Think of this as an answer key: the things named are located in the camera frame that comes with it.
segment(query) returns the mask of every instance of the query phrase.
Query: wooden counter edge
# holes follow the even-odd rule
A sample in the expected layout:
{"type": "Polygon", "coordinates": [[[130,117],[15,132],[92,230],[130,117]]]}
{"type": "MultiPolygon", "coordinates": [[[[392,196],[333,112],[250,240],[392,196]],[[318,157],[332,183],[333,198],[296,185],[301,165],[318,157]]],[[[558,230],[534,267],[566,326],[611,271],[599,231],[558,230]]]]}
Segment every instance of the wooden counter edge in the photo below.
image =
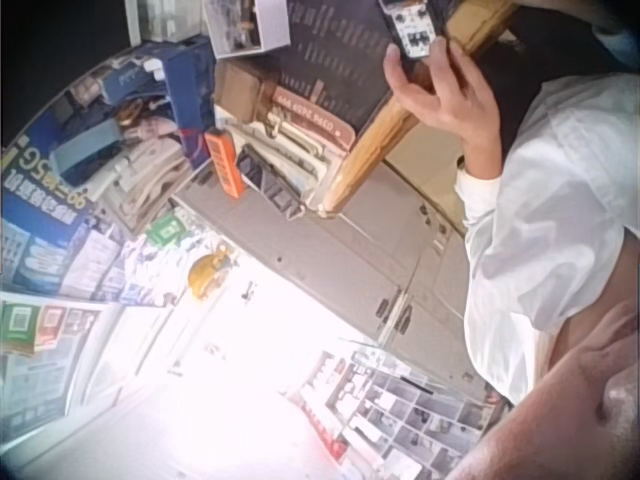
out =
{"type": "MultiPolygon", "coordinates": [[[[476,52],[502,33],[514,9],[509,0],[466,0],[447,24],[449,35],[467,52],[476,52]]],[[[430,79],[426,67],[422,67],[418,64],[413,81],[426,86],[430,79]]],[[[339,213],[371,171],[417,124],[418,120],[391,98],[345,158],[318,213],[339,213]]]]}

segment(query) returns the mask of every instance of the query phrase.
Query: shirt sleeve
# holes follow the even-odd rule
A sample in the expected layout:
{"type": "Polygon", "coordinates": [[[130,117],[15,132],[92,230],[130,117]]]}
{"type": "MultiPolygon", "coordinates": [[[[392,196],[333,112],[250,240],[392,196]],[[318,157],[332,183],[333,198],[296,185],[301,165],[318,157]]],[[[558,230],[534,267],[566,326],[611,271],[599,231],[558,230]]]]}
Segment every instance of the shirt sleeve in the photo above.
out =
{"type": "Polygon", "coordinates": [[[456,192],[464,203],[465,225],[471,228],[496,209],[501,177],[480,180],[464,169],[458,170],[456,192]]]}

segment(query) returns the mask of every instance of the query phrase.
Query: person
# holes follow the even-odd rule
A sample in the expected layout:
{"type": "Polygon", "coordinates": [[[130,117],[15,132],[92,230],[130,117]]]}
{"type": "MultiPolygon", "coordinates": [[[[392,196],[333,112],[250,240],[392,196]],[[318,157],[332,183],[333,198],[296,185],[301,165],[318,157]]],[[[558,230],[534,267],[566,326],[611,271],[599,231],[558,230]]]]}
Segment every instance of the person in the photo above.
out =
{"type": "Polygon", "coordinates": [[[503,164],[500,112],[478,66],[444,38],[425,61],[430,92],[409,82],[394,45],[385,76],[395,101],[462,141],[465,340],[476,370],[516,405],[453,478],[615,478],[605,460],[580,460],[603,448],[626,451],[612,439],[631,435],[634,424],[603,411],[621,396],[637,404],[637,318],[629,312],[638,311],[639,78],[544,84],[503,164]],[[598,369],[617,348],[621,360],[598,369]],[[604,353],[590,356],[594,349],[604,353]]]}
{"type": "Polygon", "coordinates": [[[462,140],[467,348],[518,404],[607,311],[637,301],[640,82],[545,84],[503,165],[500,113],[477,65],[444,38],[426,61],[433,93],[408,81],[394,45],[385,75],[407,110],[462,140]]]}
{"type": "Polygon", "coordinates": [[[637,362],[637,328],[635,308],[614,308],[447,480],[639,478],[637,405],[610,385],[637,362]],[[607,390],[617,392],[613,401],[607,390]]]}

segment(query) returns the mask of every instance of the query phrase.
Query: hand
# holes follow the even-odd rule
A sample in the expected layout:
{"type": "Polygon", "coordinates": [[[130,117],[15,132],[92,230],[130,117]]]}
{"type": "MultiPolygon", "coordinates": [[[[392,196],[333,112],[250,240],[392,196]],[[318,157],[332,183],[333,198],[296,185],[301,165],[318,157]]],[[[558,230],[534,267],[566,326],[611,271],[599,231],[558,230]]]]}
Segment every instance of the hand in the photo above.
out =
{"type": "Polygon", "coordinates": [[[390,45],[384,73],[395,98],[423,123],[457,134],[468,146],[485,148],[500,144],[500,112],[491,87],[482,72],[455,42],[438,37],[431,43],[429,66],[434,94],[410,83],[405,75],[400,50],[390,45]]]}
{"type": "Polygon", "coordinates": [[[635,303],[611,310],[576,347],[585,376],[607,382],[638,362],[638,311],[635,303]]]}

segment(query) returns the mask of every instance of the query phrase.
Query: skin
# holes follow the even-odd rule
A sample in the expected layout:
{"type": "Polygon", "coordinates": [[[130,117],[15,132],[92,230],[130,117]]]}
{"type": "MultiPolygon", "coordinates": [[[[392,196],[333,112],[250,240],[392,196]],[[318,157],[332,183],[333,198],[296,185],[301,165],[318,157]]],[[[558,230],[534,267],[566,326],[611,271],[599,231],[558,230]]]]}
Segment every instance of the skin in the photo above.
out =
{"type": "MultiPolygon", "coordinates": [[[[479,179],[502,175],[500,113],[473,60],[439,38],[428,59],[433,91],[407,79],[389,47],[384,71],[394,98],[426,125],[457,134],[465,169],[479,179]]],[[[452,479],[616,479],[638,457],[638,260],[626,232],[615,269],[594,304],[569,318],[549,373],[467,455],[452,479]]]]}
{"type": "Polygon", "coordinates": [[[612,428],[622,412],[607,400],[607,385],[627,369],[633,375],[637,335],[636,310],[613,309],[448,479],[626,478],[619,467],[637,454],[637,431],[612,428]]]}

